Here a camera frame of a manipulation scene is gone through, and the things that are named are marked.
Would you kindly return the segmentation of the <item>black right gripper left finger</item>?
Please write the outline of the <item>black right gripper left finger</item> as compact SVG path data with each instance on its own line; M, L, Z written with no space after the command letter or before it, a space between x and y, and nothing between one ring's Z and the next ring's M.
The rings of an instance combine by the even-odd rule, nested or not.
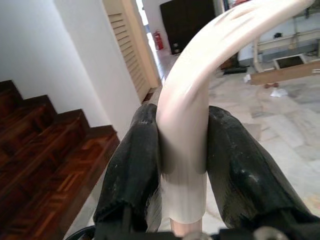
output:
M143 104L110 159L93 221L97 230L119 232L130 211L133 232L155 232L162 220L157 106Z

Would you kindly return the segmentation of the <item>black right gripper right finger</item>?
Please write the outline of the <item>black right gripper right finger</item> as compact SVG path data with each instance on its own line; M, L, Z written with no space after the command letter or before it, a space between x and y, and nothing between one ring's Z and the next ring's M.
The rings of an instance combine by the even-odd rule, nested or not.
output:
M229 228L256 228L268 215L288 213L317 223L273 157L230 112L209 107L207 173L220 216Z

